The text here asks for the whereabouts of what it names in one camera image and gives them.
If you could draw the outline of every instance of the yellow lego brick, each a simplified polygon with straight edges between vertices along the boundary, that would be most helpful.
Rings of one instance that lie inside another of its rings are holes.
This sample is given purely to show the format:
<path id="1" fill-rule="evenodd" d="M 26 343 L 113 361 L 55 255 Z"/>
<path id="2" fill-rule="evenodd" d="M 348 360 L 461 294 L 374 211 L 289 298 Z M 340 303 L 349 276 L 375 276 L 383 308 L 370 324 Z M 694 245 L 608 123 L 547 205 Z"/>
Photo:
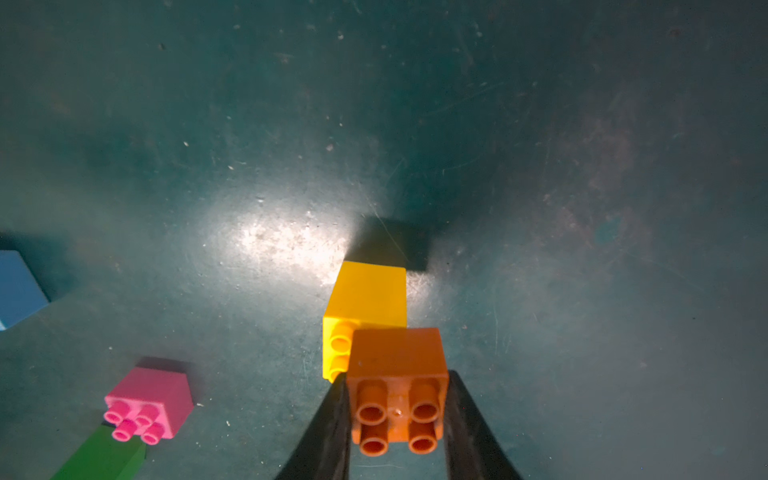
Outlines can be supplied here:
<path id="1" fill-rule="evenodd" d="M 342 263 L 323 315 L 323 378 L 346 372 L 356 329 L 407 326 L 406 269 Z"/>

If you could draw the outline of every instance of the orange lego brick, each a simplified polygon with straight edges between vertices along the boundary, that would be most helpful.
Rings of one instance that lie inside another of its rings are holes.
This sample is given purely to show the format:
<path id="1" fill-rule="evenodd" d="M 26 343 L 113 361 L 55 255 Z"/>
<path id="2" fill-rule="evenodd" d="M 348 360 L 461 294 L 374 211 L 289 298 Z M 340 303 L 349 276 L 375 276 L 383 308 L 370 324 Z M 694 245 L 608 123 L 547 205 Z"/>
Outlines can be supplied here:
<path id="1" fill-rule="evenodd" d="M 359 329 L 346 374 L 352 440 L 368 456 L 391 442 L 424 455 L 442 438 L 448 367 L 440 331 Z"/>

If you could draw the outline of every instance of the pink lego brick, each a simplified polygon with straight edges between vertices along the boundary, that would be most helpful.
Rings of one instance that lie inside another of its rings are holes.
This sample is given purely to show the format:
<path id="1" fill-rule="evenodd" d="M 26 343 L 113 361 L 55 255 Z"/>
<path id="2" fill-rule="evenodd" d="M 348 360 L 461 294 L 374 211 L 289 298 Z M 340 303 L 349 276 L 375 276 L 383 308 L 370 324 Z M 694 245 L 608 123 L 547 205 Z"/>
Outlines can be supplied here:
<path id="1" fill-rule="evenodd" d="M 141 367 L 131 370 L 104 400 L 109 408 L 104 419 L 117 426 L 112 437 L 127 442 L 139 435 L 148 445 L 176 436 L 194 408 L 185 374 Z"/>

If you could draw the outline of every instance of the lego duplo brick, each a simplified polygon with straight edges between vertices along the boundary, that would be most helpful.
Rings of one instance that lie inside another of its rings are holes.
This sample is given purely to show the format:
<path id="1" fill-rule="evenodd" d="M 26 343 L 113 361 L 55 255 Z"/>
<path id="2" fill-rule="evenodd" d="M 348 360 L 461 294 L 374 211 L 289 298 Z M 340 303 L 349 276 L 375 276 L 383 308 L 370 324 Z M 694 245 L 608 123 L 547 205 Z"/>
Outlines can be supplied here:
<path id="1" fill-rule="evenodd" d="M 104 397 L 104 419 L 117 428 L 112 436 L 126 442 L 134 435 L 149 445 L 172 439 L 194 404 L 183 373 L 136 367 Z"/>
<path id="2" fill-rule="evenodd" d="M 344 262 L 323 315 L 323 378 L 349 365 L 356 329 L 406 328 L 406 269 Z"/>
<path id="3" fill-rule="evenodd" d="M 147 445 L 139 439 L 116 442 L 114 428 L 101 425 L 51 480 L 130 480 L 136 475 Z"/>
<path id="4" fill-rule="evenodd" d="M 19 252 L 0 250 L 0 330 L 21 322 L 48 305 Z"/>
<path id="5" fill-rule="evenodd" d="M 438 329 L 355 331 L 346 374 L 354 443 L 368 456 L 383 455 L 391 442 L 434 451 L 448 378 Z"/>

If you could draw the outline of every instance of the teal floor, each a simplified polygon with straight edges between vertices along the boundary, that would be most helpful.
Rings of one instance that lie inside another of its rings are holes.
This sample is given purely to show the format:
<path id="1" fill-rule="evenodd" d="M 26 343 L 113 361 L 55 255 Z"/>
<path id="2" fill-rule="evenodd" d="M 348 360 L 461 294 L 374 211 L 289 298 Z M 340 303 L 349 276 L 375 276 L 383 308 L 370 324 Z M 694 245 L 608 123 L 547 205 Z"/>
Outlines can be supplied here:
<path id="1" fill-rule="evenodd" d="M 525 478 L 767 477 L 767 19 L 2 2 L 0 247 L 53 302 L 0 333 L 0 480 L 50 478 L 148 359 L 181 362 L 198 407 L 137 480 L 274 477 L 377 224 L 426 249 L 403 252 L 410 325 L 441 329 Z M 355 450 L 351 477 L 444 458 Z"/>

